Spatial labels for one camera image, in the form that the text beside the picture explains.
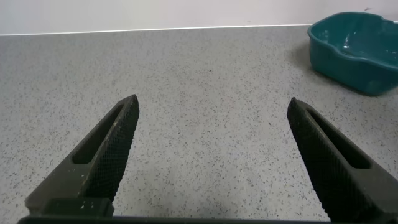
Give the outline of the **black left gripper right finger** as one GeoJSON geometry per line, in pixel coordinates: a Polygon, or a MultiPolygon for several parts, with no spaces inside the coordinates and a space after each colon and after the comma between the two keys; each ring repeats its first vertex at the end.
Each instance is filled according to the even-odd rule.
{"type": "Polygon", "coordinates": [[[396,222],[397,179],[309,104],[287,118],[314,191],[332,222],[396,222]]]}

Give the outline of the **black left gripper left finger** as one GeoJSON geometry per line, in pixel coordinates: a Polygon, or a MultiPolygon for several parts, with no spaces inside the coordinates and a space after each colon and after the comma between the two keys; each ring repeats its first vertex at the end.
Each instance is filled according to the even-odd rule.
{"type": "Polygon", "coordinates": [[[26,198],[31,214],[53,199],[114,200],[124,175],[139,119],[136,95],[117,102],[26,198]]]}

